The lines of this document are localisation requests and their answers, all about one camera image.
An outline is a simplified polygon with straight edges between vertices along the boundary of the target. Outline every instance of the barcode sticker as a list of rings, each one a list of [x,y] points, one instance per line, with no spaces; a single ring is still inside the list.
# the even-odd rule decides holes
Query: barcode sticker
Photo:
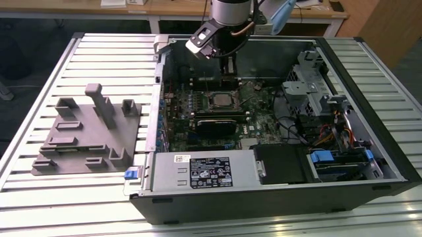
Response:
[[[190,162],[192,155],[175,155],[174,162]]]

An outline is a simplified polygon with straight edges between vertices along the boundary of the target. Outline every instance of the wooden desk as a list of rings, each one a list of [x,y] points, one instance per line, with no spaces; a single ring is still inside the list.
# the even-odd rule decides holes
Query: wooden desk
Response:
[[[159,20],[201,21],[205,12],[205,0],[149,0],[146,5],[129,4],[126,8],[115,9],[102,9],[101,2],[102,0],[0,0],[0,18],[149,20],[153,34],[159,34]],[[296,9],[289,23],[329,24],[325,36],[333,37],[348,17],[345,12],[304,9],[301,13]]]

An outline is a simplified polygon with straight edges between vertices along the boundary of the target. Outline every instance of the chip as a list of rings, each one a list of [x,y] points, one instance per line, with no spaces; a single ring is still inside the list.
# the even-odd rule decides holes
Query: chip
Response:
[[[217,106],[232,106],[230,94],[216,94],[213,97],[213,104]]]

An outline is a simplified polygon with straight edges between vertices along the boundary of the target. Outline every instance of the gray plastic base plate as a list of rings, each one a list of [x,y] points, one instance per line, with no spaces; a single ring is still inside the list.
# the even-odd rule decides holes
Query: gray plastic base plate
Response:
[[[58,116],[34,163],[34,167],[38,166],[31,171],[34,175],[121,172],[133,165],[141,116],[126,117],[122,105],[113,106],[117,127],[110,130],[95,112],[95,105],[73,108],[74,118],[66,117],[65,120]],[[141,104],[137,104],[137,108],[141,111]],[[62,143],[58,152],[54,148],[57,141]],[[47,156],[43,155],[43,148],[49,150],[49,154],[45,152]],[[127,155],[119,159],[123,148]],[[110,153],[114,153],[114,162],[110,160]]]

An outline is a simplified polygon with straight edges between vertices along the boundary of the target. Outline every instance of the power supply label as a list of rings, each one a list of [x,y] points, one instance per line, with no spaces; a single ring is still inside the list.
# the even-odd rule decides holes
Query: power supply label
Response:
[[[193,189],[233,187],[229,157],[192,158]]]

